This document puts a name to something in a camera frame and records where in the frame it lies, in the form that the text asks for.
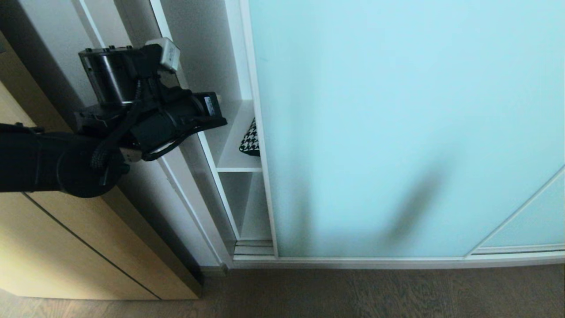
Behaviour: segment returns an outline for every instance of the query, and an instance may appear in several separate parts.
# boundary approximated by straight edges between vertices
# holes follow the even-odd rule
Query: houndstooth fabric
[[[255,125],[255,118],[249,126],[249,130],[241,141],[240,151],[248,154],[249,156],[259,157],[259,139],[257,138],[257,126]]]

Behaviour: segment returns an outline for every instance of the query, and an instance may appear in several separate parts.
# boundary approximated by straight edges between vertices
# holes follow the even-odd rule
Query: baseboard
[[[539,253],[539,252],[553,252],[553,251],[565,251],[565,244],[479,247],[473,252],[473,255]]]
[[[234,260],[233,268],[455,269],[565,264],[565,252],[510,253],[467,257],[309,258]]]
[[[225,264],[221,266],[202,266],[200,272],[204,277],[226,277],[228,275],[228,267]]]

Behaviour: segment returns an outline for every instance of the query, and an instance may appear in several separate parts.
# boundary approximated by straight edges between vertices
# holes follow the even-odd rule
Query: black cable
[[[141,80],[137,80],[136,95],[128,114],[118,127],[110,133],[92,153],[92,159],[90,160],[90,167],[92,169],[96,171],[104,171],[110,156],[110,150],[114,149],[118,145],[120,139],[136,123],[137,117],[141,113],[142,109],[142,105],[140,105],[142,92],[143,86],[141,85]]]

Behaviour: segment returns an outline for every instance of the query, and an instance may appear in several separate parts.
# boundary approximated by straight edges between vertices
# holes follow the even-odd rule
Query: wooden floor
[[[458,270],[236,270],[198,301],[18,298],[0,317],[564,317],[562,265]]]

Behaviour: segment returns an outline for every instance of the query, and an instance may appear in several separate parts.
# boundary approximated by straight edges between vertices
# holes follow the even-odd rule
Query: black and white pattern
[[[257,138],[257,126],[255,125],[255,118],[249,126],[249,130],[241,141],[240,151],[249,156],[259,157],[259,139]]]

